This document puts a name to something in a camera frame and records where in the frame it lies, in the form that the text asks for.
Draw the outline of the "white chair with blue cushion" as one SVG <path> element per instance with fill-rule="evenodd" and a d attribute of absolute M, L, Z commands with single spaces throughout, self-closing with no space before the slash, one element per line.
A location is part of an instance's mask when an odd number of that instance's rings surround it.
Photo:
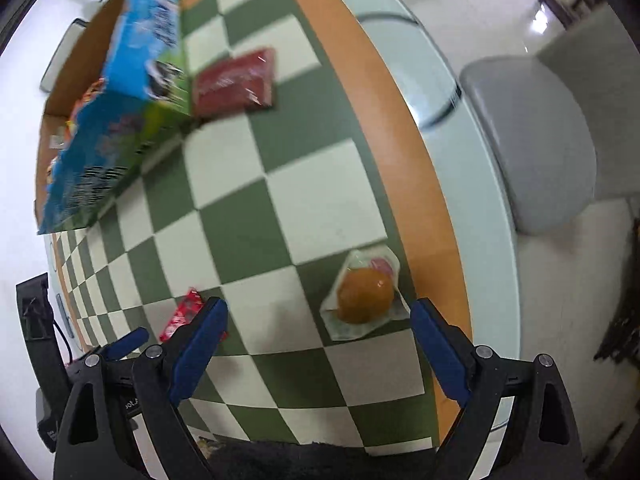
<path fill-rule="evenodd" d="M 70 23 L 40 80 L 39 89 L 42 92 L 50 93 L 52 91 L 55 81 L 58 79 L 58 74 L 87 26 L 88 22 L 82 18 L 75 18 Z"/>

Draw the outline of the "grey chair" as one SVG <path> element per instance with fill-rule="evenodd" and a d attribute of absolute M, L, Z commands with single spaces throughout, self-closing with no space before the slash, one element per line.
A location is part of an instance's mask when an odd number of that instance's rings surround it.
<path fill-rule="evenodd" d="M 480 58 L 462 90 L 494 153 L 518 232 L 562 226 L 639 192 L 639 51 L 604 4 L 535 54 Z"/>

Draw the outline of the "dark red snack packet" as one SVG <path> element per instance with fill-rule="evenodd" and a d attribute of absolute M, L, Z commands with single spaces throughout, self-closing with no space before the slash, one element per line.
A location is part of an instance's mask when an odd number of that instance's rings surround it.
<path fill-rule="evenodd" d="M 276 51 L 261 48 L 210 64 L 192 81 L 192 114 L 209 119 L 273 106 Z"/>

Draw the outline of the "egg yolk pastry packet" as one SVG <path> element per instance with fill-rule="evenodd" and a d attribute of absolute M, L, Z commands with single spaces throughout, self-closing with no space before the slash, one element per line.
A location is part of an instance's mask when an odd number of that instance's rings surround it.
<path fill-rule="evenodd" d="M 385 245 L 352 250 L 320 306 L 332 341 L 361 339 L 378 328 L 409 318 L 399 291 L 400 262 Z"/>

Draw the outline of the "checkered table mat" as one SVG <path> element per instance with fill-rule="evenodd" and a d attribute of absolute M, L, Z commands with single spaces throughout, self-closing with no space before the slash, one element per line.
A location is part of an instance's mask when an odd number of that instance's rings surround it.
<path fill-rule="evenodd" d="M 456 408 L 410 321 L 332 341 L 320 316 L 347 255 L 385 245 L 410 309 L 468 316 L 454 231 L 418 128 L 341 0 L 180 0 L 190 119 L 99 210 L 54 232 L 80 339 L 144 327 L 193 287 L 228 325 L 179 412 L 195 437 L 329 443 L 387 455 L 439 445 Z M 273 106 L 192 114 L 210 64 L 276 51 Z"/>

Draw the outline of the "cardboard box with blue print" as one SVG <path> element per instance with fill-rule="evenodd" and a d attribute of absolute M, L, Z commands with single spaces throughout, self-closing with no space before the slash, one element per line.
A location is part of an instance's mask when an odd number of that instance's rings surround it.
<path fill-rule="evenodd" d="M 180 0 L 107 0 L 44 104 L 39 233 L 91 226 L 145 156 L 189 119 Z"/>

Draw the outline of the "small red candy wrapper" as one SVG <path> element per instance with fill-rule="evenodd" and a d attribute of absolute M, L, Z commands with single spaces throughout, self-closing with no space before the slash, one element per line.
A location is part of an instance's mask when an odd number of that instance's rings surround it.
<path fill-rule="evenodd" d="M 198 312 L 204 308 L 206 302 L 207 299 L 195 288 L 191 287 L 186 296 L 178 302 L 176 310 L 160 332 L 160 336 L 158 336 L 160 343 L 163 344 L 168 341 L 181 326 L 190 324 Z"/>

